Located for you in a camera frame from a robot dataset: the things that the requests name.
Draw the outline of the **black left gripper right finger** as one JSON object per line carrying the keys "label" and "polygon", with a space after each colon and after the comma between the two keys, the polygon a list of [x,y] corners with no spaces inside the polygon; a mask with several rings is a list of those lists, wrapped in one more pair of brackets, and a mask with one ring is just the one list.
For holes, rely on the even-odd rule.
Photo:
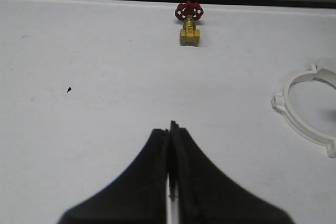
{"label": "black left gripper right finger", "polygon": [[284,210],[226,176],[187,129],[172,121],[169,133],[170,192],[178,196],[179,223],[293,223]]}

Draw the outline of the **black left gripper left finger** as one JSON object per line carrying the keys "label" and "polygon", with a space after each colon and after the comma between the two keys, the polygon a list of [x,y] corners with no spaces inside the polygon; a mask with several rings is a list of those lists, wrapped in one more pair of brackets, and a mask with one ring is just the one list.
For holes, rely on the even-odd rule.
{"label": "black left gripper left finger", "polygon": [[153,129],[127,169],[59,223],[166,223],[167,130]]}

